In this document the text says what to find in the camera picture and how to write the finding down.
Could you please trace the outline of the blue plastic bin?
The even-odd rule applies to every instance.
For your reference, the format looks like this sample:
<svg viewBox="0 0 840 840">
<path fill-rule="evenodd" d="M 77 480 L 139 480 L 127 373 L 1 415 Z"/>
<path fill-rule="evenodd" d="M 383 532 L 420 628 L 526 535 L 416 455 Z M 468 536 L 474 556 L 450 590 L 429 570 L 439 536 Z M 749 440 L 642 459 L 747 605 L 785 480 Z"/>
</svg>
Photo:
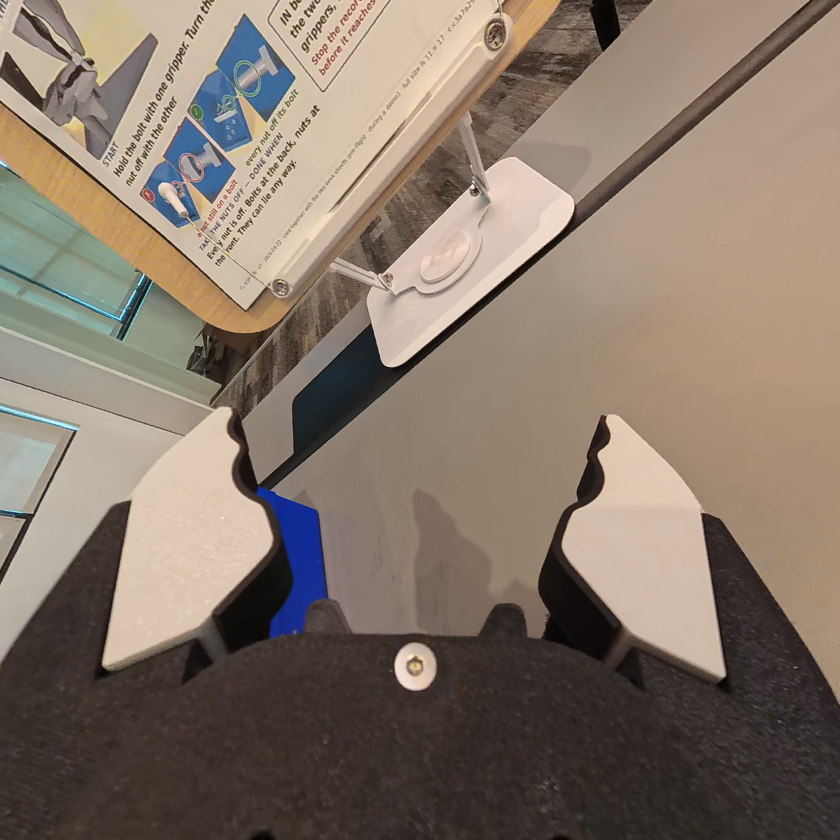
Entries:
<svg viewBox="0 0 840 840">
<path fill-rule="evenodd" d="M 328 597 L 319 514 L 316 509 L 258 488 L 278 520 L 292 574 L 290 593 L 269 625 L 269 637 L 302 633 L 310 604 Z"/>
</svg>

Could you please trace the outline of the white framed window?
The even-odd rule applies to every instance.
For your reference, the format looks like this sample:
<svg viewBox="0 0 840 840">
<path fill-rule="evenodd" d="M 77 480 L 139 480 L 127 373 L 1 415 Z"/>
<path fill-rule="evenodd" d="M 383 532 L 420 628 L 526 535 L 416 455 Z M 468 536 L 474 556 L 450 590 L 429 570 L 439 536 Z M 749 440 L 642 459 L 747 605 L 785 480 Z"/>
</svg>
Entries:
<svg viewBox="0 0 840 840">
<path fill-rule="evenodd" d="M 1 577 L 4 578 L 78 426 L 1 405 Z"/>
</svg>

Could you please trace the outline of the printed instruction sheet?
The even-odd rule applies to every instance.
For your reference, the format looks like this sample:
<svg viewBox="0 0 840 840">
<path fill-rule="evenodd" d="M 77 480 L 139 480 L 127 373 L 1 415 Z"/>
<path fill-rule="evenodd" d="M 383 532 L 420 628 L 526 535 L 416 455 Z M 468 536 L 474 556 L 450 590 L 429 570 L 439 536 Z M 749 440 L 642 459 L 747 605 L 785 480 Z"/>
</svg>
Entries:
<svg viewBox="0 0 840 840">
<path fill-rule="evenodd" d="M 2 2 L 2 103 L 240 308 L 292 290 L 501 50 L 502 2 Z"/>
</svg>

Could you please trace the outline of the green glass partition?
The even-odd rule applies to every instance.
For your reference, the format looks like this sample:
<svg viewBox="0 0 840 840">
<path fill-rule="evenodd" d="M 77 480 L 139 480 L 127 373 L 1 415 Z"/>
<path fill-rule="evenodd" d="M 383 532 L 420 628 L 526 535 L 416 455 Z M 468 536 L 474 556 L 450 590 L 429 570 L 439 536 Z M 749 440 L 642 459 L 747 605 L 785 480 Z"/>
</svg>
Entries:
<svg viewBox="0 0 840 840">
<path fill-rule="evenodd" d="M 2 292 L 121 340 L 152 283 L 5 163 Z"/>
</svg>

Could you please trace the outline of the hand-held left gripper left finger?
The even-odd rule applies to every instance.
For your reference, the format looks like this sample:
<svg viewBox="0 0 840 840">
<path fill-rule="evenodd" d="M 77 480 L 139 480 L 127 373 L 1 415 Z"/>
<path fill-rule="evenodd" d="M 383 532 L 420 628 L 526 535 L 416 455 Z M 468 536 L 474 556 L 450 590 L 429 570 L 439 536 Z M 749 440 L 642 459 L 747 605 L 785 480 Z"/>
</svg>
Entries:
<svg viewBox="0 0 840 840">
<path fill-rule="evenodd" d="M 130 496 L 101 665 L 198 642 L 211 660 L 267 640 L 291 593 L 277 516 L 257 492 L 236 412 L 212 411 Z"/>
</svg>

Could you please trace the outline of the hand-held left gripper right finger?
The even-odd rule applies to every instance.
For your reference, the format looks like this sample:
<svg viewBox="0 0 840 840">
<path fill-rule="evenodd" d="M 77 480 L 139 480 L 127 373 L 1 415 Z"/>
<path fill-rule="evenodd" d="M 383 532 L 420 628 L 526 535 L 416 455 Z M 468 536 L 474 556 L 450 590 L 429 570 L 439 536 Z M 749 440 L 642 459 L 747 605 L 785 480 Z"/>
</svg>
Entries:
<svg viewBox="0 0 840 840">
<path fill-rule="evenodd" d="M 603 415 L 539 573 L 543 638 L 619 669 L 638 651 L 727 676 L 702 507 L 620 416 Z"/>
</svg>

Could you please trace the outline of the wooden backing board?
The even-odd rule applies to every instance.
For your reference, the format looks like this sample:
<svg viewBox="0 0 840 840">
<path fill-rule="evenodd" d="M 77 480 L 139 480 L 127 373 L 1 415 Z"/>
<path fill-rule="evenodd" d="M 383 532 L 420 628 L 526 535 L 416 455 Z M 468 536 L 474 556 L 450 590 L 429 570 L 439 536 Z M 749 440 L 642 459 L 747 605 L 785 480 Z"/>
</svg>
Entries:
<svg viewBox="0 0 840 840">
<path fill-rule="evenodd" d="M 394 194 L 476 105 L 499 76 L 547 24 L 561 1 L 510 1 L 502 5 L 511 21 L 507 43 L 485 69 L 455 70 L 455 81 L 425 100 L 358 185 L 339 203 L 350 212 L 337 234 L 303 267 L 292 293 L 276 298 L 263 292 L 244 310 L 200 268 L 125 203 L 72 161 L 6 105 L 2 111 L 2 158 L 38 193 L 68 213 L 95 238 L 125 258 L 198 318 L 229 333 L 258 333 L 276 326 L 308 292 L 329 264 L 355 240 Z"/>
</svg>

